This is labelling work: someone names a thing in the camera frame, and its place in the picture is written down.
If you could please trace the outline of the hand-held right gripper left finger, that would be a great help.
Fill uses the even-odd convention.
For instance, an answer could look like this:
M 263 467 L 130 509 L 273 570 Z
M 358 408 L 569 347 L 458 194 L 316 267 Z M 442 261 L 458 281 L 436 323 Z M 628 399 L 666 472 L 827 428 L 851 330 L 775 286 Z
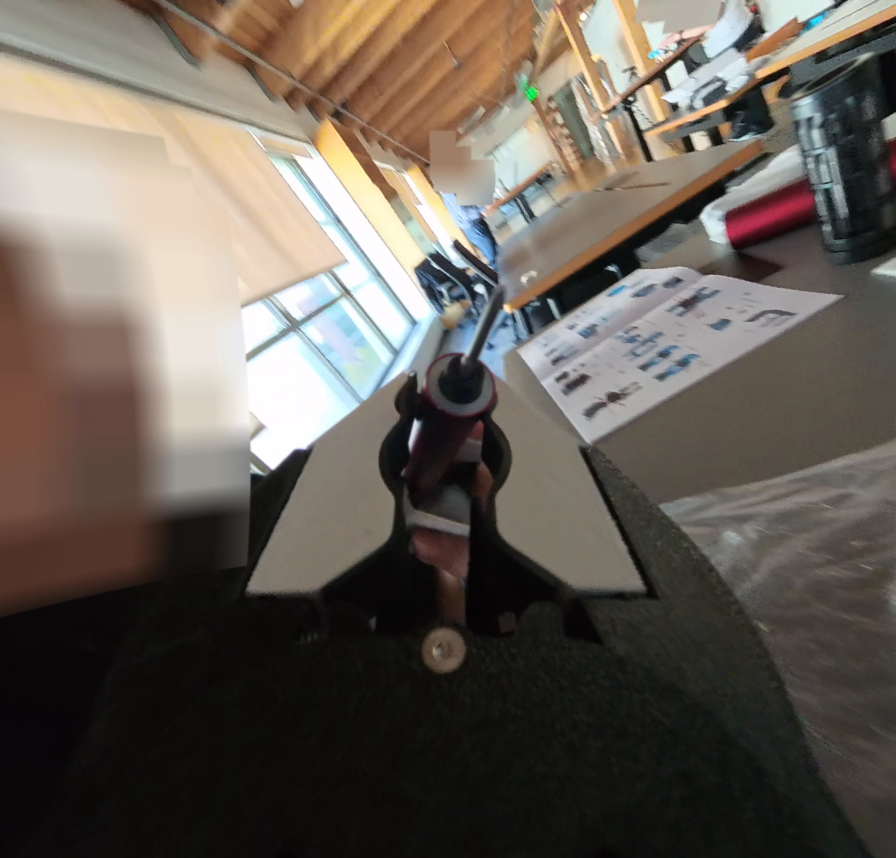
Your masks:
M 386 544 L 395 498 L 380 452 L 399 423 L 399 392 L 415 379 L 395 377 L 315 442 L 249 577 L 247 596 L 320 595 Z

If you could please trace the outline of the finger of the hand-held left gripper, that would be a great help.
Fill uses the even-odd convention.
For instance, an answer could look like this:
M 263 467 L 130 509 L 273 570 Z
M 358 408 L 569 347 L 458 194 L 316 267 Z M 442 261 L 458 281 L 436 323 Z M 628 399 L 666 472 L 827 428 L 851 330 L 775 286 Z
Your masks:
M 468 537 L 472 496 L 450 483 L 425 494 L 408 491 L 408 528 L 423 529 L 451 537 Z

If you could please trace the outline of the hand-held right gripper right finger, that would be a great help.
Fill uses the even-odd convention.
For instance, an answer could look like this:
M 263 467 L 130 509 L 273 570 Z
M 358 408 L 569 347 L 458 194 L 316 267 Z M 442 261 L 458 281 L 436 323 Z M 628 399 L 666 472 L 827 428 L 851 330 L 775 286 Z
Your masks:
M 646 584 L 582 446 L 503 381 L 484 433 L 504 542 L 585 597 L 644 596 Z

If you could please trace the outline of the red electric screwdriver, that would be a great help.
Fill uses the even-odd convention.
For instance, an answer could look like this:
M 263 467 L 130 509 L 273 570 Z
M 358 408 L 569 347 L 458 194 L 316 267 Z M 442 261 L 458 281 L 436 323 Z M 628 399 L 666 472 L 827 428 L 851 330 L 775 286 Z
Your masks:
M 497 404 L 495 377 L 481 355 L 504 309 L 504 294 L 502 285 L 493 290 L 464 353 L 442 355 L 427 370 L 414 409 L 420 425 L 402 474 L 411 492 L 432 492 Z

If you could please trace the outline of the wood-edged grey desk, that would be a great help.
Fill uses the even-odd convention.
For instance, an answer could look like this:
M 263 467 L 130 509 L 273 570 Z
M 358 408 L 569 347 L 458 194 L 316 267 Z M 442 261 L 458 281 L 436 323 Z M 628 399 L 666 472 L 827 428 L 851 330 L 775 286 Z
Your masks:
M 518 312 L 766 153 L 763 138 L 644 162 L 574 192 L 501 248 L 504 308 Z

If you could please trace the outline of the cluttered wood-edged desk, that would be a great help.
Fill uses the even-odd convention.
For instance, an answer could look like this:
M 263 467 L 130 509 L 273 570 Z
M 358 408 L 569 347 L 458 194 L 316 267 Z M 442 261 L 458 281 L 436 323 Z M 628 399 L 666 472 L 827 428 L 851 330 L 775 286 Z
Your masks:
M 748 92 L 767 82 L 777 80 L 798 63 L 812 59 L 845 41 L 861 37 L 894 21 L 895 0 L 849 0 L 829 13 L 815 27 L 781 40 L 778 34 L 767 38 L 772 51 L 758 58 L 759 66 L 752 72 L 745 85 L 729 92 L 704 107 L 674 113 L 661 123 L 645 131 L 646 136 L 662 137 L 667 141 L 681 138 L 682 130 L 694 122 L 700 122 L 715 113 L 722 113 Z

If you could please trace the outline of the person's left hand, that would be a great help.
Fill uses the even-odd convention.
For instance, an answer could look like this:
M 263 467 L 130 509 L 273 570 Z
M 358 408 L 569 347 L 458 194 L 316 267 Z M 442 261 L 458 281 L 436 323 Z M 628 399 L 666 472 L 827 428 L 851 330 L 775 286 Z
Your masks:
M 469 539 L 429 528 L 414 528 L 410 542 L 415 556 L 434 569 L 439 615 L 452 624 L 465 625 Z

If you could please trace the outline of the printed instruction manual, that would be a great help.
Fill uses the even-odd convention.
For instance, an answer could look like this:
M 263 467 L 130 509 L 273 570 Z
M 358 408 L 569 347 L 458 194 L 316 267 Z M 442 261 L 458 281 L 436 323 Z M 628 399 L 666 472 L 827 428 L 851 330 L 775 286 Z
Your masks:
M 841 298 L 684 267 L 635 272 L 518 354 L 594 444 Z

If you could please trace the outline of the black office chair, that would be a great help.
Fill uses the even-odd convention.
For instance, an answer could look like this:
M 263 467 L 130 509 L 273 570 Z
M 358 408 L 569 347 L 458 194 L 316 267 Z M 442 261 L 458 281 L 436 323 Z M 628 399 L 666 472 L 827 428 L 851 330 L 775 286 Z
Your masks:
M 454 305 L 461 307 L 461 315 L 478 318 L 492 292 L 497 287 L 494 270 L 454 241 L 460 262 L 433 250 L 415 266 L 413 272 L 418 285 L 440 318 L 446 318 Z

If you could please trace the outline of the large clear plastic bag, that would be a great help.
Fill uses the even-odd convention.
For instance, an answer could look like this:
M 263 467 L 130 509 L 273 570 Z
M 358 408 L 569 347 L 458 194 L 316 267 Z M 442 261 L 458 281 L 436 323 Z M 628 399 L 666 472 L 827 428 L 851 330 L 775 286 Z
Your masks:
M 823 776 L 895 855 L 895 442 L 663 504 L 753 621 Z

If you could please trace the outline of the beige roller blind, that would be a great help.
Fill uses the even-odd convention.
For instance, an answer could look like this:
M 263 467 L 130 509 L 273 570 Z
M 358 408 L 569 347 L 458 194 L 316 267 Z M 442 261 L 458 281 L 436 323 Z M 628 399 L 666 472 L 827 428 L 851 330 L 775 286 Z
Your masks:
M 230 174 L 252 232 L 240 238 L 237 249 L 240 303 L 246 306 L 341 266 L 344 254 L 255 136 L 236 130 L 232 142 Z

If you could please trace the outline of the red cylinder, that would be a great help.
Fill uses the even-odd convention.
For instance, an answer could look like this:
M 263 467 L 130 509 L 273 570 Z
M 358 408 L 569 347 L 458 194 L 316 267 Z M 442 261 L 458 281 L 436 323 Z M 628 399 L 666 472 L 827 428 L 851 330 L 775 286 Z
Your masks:
M 817 222 L 812 186 L 801 179 L 727 211 L 722 235 L 734 250 L 742 250 Z

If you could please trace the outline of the black tumbler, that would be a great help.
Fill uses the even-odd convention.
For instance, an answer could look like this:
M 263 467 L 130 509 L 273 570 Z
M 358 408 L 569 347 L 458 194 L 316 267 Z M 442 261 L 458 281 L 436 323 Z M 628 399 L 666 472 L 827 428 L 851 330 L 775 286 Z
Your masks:
M 790 116 L 831 263 L 894 247 L 895 192 L 877 58 L 863 54 L 805 83 Z

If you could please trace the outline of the glass window wall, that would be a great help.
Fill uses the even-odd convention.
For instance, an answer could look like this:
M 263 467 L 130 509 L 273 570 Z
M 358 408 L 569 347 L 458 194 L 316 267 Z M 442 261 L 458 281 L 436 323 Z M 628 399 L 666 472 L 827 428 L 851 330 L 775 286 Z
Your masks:
M 242 309 L 250 464 L 272 471 L 398 374 L 434 358 L 444 328 L 320 155 L 273 165 L 336 259 Z

